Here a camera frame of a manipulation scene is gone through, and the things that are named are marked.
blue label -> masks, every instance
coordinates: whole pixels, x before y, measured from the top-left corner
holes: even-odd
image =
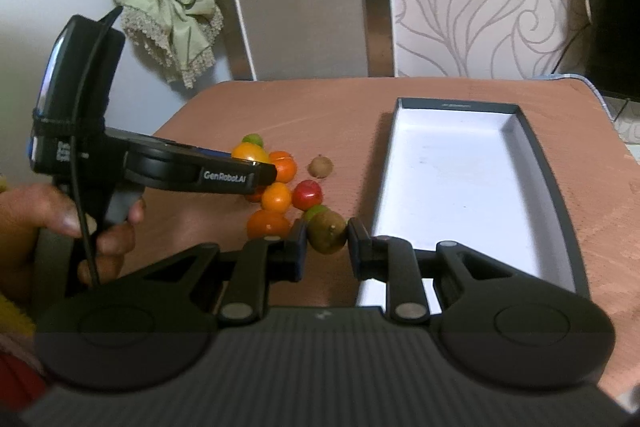
[[[206,154],[207,156],[222,156],[223,158],[231,158],[230,152],[214,151],[211,149],[202,149],[200,147],[195,147],[195,150],[202,154]]]

small screen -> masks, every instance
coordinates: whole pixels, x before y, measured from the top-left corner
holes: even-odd
[[[214,151],[211,149],[202,149],[201,147],[194,147],[194,149],[207,156],[222,156],[224,158],[231,158],[230,152]]]
[[[47,69],[44,73],[44,78],[42,79],[42,86],[40,87],[40,94],[38,95],[38,103],[36,104],[36,109],[38,113],[42,114],[44,111],[44,105],[47,101],[47,93],[49,91],[49,84],[51,83],[51,77],[53,76],[53,70],[56,67],[56,61],[58,60],[58,54],[60,53],[60,48],[62,47],[62,42],[65,39],[66,30],[63,31],[58,40],[53,46],[53,50],[51,51],[51,55],[49,56],[49,63],[47,64]]]

white wall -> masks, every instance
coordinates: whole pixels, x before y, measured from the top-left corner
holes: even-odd
[[[10,184],[34,175],[26,158],[31,111],[56,36],[75,13],[101,18],[111,0],[0,0],[0,172]],[[223,55],[221,48],[218,55]],[[127,42],[111,90],[107,125],[152,134],[198,90],[230,79],[224,57],[187,92],[171,87]]]

small orange fruit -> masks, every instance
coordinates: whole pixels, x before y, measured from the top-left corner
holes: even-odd
[[[284,183],[275,182],[265,188],[260,203],[264,210],[284,214],[291,206],[291,191]]]
[[[277,182],[289,183],[296,176],[298,165],[288,152],[274,151],[269,155],[269,160],[278,171]]]
[[[254,212],[246,222],[246,235],[249,239],[257,239],[267,235],[285,238],[289,234],[291,224],[279,212],[260,209]]]
[[[255,143],[242,142],[231,151],[231,158],[249,160],[260,163],[271,163],[265,150]]]

table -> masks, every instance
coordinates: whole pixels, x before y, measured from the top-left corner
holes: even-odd
[[[538,136],[576,229],[591,296],[612,318],[614,354],[602,378],[617,396],[640,381],[640,168],[593,93],[580,80],[356,78],[226,82],[187,103],[158,136],[231,150],[257,132],[270,150],[292,153],[293,183],[319,153],[335,164],[322,181],[325,202],[370,224],[400,96],[517,103]],[[204,241],[224,249],[246,240],[257,208],[242,196],[148,190],[148,217],[124,273]],[[289,217],[297,213],[290,211]],[[352,305],[358,282],[348,253],[309,251],[302,282],[272,286],[273,305]]]

